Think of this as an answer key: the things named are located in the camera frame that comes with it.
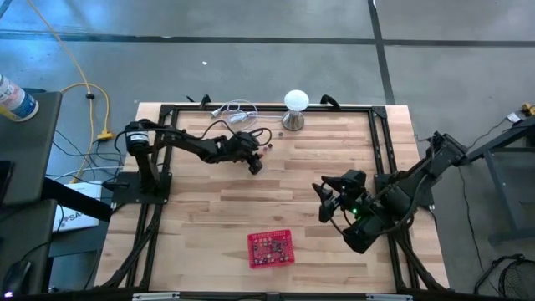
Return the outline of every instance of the white cable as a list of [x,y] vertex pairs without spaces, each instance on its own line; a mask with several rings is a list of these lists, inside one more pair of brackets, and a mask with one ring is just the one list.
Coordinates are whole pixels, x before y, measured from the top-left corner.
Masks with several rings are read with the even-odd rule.
[[[118,168],[122,168],[123,166],[102,166],[102,167],[88,167],[88,168],[84,168],[82,171],[90,171],[90,170],[101,170],[101,169],[118,169]],[[68,176],[68,175],[72,175],[74,173],[78,172],[78,170],[75,170],[75,171],[70,171],[70,172],[67,172],[66,174],[62,175],[62,176],[56,176],[54,179],[52,179],[53,181],[56,181],[64,176]]]
[[[254,111],[245,112],[245,111],[241,110],[241,104],[240,103],[246,103],[246,104],[251,105],[252,108],[254,109]],[[257,123],[257,119],[258,118],[278,118],[278,119],[282,119],[282,116],[259,115],[257,106],[254,105],[252,102],[250,102],[248,100],[244,100],[244,99],[235,99],[235,100],[231,100],[231,101],[223,104],[217,110],[214,110],[211,113],[211,116],[212,116],[212,118],[214,118],[214,117],[217,117],[219,114],[221,114],[221,120],[226,121],[230,125],[235,125],[237,123],[242,123],[242,122],[245,122],[245,121],[249,120],[249,118],[253,118],[253,121],[250,124],[245,125],[243,128],[241,128],[239,130],[233,129],[235,131],[248,129],[249,127],[251,127],[252,125]]]

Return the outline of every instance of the concrete floor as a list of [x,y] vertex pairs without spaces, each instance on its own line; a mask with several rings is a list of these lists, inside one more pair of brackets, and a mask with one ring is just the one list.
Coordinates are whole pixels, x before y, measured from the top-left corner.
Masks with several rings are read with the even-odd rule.
[[[34,0],[58,30],[156,36],[373,38],[366,0]],[[383,38],[533,41],[530,0],[375,0]],[[0,19],[0,33],[46,28],[24,0]],[[374,45],[261,43],[69,42],[89,81],[112,99],[111,127],[133,120],[139,101],[216,100],[278,102],[291,89],[313,101],[331,94],[344,104],[385,104]],[[415,132],[446,132],[470,145],[508,113],[532,100],[535,49],[514,47],[386,46],[395,103],[409,105]],[[0,73],[25,87],[59,90],[80,81],[69,57],[53,41],[3,40]],[[96,125],[104,116],[96,101]],[[58,130],[84,151],[89,140],[84,88],[64,96]],[[60,145],[64,141],[58,138]],[[481,143],[492,135],[481,140]],[[426,145],[420,145],[423,154]],[[106,145],[103,150],[110,151]],[[48,172],[78,168],[79,158],[53,149]],[[535,258],[535,240],[491,247],[487,236],[507,228],[484,162],[464,167],[471,219],[486,267],[500,255]],[[107,179],[100,172],[100,179]],[[433,190],[446,271],[453,289],[469,293],[482,274],[466,219],[459,172],[451,168]],[[60,258],[52,285],[80,289],[92,254]],[[74,274],[62,269],[78,263]],[[484,294],[496,294],[487,284]]]

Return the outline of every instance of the blue label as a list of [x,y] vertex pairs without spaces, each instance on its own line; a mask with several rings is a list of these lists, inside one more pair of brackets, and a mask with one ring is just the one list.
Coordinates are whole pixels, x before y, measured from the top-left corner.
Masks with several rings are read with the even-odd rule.
[[35,110],[35,99],[28,93],[25,93],[23,102],[15,110],[12,110],[12,112],[18,118],[22,119],[32,114],[33,110]]

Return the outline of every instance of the red box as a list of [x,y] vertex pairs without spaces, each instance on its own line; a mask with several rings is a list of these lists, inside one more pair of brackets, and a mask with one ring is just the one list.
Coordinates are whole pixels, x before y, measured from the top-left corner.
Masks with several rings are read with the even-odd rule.
[[249,234],[247,245],[251,268],[279,267],[295,263],[290,230]]

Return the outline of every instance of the butcher block tabletop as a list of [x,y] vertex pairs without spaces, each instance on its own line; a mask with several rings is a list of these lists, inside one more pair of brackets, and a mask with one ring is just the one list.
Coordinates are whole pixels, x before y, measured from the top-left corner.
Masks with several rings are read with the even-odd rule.
[[[140,103],[136,119],[156,122],[161,105]],[[385,107],[398,169],[408,170],[420,159],[409,109],[405,105]],[[209,115],[181,111],[177,127],[201,135],[214,121]],[[300,131],[285,130],[280,120],[269,118],[259,118],[248,130],[258,127],[271,129],[273,148],[265,152],[263,169],[255,176],[247,163],[209,165],[193,154],[173,149],[171,195],[161,217],[150,290],[394,292],[386,236],[378,238],[365,254],[353,252],[330,223],[319,222],[319,199],[312,189],[312,183],[321,184],[321,176],[341,176],[355,169],[366,172],[366,186],[375,192],[368,115],[306,112]],[[379,119],[377,131],[384,146]],[[218,135],[232,134],[223,125],[216,125],[206,137]],[[267,137],[261,136],[260,142]],[[135,160],[127,158],[125,171],[136,169]],[[95,285],[108,280],[131,250],[139,211],[140,205],[127,204],[112,216]],[[340,211],[334,220],[346,225]],[[283,229],[292,233],[295,264],[250,269],[247,235]],[[435,224],[428,212],[416,213],[410,236],[420,260],[447,287]],[[405,283],[409,283],[401,250],[400,257]],[[135,283],[140,280],[144,262],[145,251]]]

